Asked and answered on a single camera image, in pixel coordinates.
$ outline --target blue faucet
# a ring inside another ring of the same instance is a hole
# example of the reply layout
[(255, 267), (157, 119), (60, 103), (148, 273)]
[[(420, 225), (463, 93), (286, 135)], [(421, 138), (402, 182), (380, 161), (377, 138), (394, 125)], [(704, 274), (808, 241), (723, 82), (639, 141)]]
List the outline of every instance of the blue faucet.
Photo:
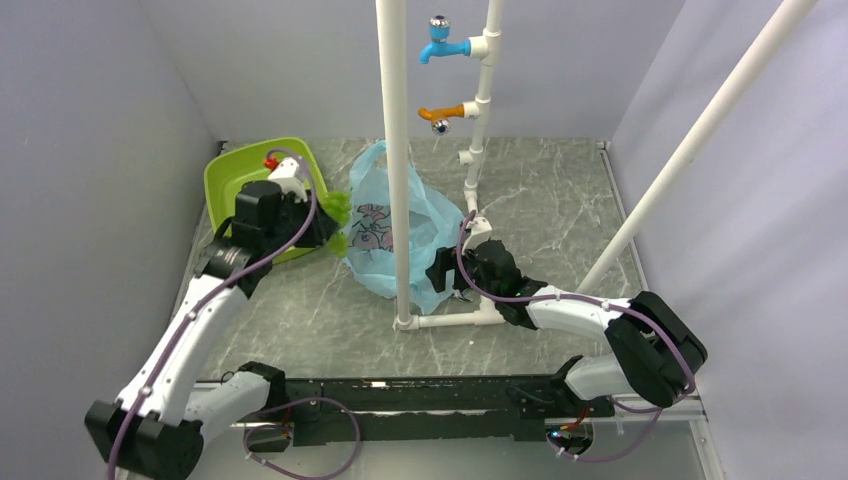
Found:
[(471, 40), (466, 39), (461, 43), (447, 43), (450, 35), (450, 21), (443, 15), (436, 15), (430, 19), (430, 43), (421, 50), (418, 61), (430, 63), (430, 57), (447, 57), (448, 55), (471, 55)]

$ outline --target plastic bag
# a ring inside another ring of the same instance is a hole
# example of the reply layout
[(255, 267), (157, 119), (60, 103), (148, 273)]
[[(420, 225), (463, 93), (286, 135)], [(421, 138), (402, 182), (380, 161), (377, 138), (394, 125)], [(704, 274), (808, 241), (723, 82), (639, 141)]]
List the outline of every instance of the plastic bag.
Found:
[[(395, 259), (389, 208), (389, 174), (377, 160), (386, 152), (381, 140), (354, 162), (350, 170), (353, 206), (345, 226), (348, 236), (344, 263), (353, 278), (368, 290), (385, 298), (397, 296)], [(409, 283), (410, 300), (428, 314), (451, 292), (437, 293), (425, 271), (433, 264), (436, 250), (456, 244), (462, 212), (444, 195), (421, 183), (409, 166)], [(453, 284), (453, 272), (447, 285)]]

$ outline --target green tray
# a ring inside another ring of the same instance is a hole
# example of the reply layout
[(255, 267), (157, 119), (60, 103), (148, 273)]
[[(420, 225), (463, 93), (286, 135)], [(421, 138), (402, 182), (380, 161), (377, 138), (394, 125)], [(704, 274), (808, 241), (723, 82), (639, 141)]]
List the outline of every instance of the green tray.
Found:
[[(312, 173), (315, 188), (318, 191), (318, 200), (325, 200), (327, 184), (324, 182), (324, 177), (318, 170), (318, 163), (306, 142), (299, 138), (283, 137), (255, 143), (215, 158), (203, 172), (203, 183), (206, 187), (206, 208), (209, 210), (209, 219), (212, 221), (213, 230), (217, 230), (225, 218), (235, 213), (235, 198), (242, 185), (250, 181), (268, 178), (268, 169), (265, 168), (263, 161), (268, 150), (274, 147), (288, 148), (301, 155), (309, 163), (309, 171)], [(279, 160), (284, 157), (279, 153), (276, 156)], [(315, 249), (292, 247), (277, 255), (274, 258), (274, 263), (297, 258), (312, 250)]]

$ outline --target wall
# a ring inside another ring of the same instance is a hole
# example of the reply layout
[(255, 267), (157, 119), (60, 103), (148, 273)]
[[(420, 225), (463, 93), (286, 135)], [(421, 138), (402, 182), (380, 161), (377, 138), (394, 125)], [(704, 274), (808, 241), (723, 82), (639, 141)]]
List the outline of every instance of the wall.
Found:
[(165, 329), (215, 142), (136, 0), (12, 0), (0, 145), (0, 476), (102, 478), (83, 417)]
[[(778, 5), (689, 1), (613, 139), (632, 209)], [(699, 386), (728, 477), (848, 470), (848, 4), (822, 0), (637, 237), (710, 350)]]
[[(612, 137), (683, 0), (506, 0), (491, 135)], [(218, 138), (382, 136), (373, 0), (142, 0)], [(480, 35), (486, 0), (407, 1), (410, 135), (418, 107), (473, 100), (479, 62), (417, 61), (428, 20)], [(470, 135), (468, 121), (451, 135)]]

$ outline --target gray marble tabletop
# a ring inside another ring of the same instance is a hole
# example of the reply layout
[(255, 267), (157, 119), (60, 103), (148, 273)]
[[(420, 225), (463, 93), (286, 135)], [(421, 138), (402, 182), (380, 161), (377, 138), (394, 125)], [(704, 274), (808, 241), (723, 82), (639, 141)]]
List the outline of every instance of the gray marble tabletop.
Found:
[[(341, 190), (353, 161), (375, 140), (306, 141), (328, 187)], [(411, 139), (409, 150), (424, 183), (462, 210), (465, 167), (456, 152), (467, 145), (467, 138), (420, 138)], [(591, 139), (491, 138), (478, 193), (493, 238), (503, 240), (522, 272), (566, 290), (576, 288), (621, 224)], [(211, 236), (204, 214), (195, 246)], [(593, 293), (630, 297), (640, 290), (638, 278), (625, 251)], [(435, 313), (472, 311), (474, 299), (450, 299)], [(393, 312), (392, 300), (368, 292), (341, 259), (316, 250), (276, 266), (263, 279), (221, 336), (201, 379), (220, 378), (250, 360), (301, 378), (542, 374), (574, 355), (602, 353), (583, 337), (508, 324), (394, 331)]]

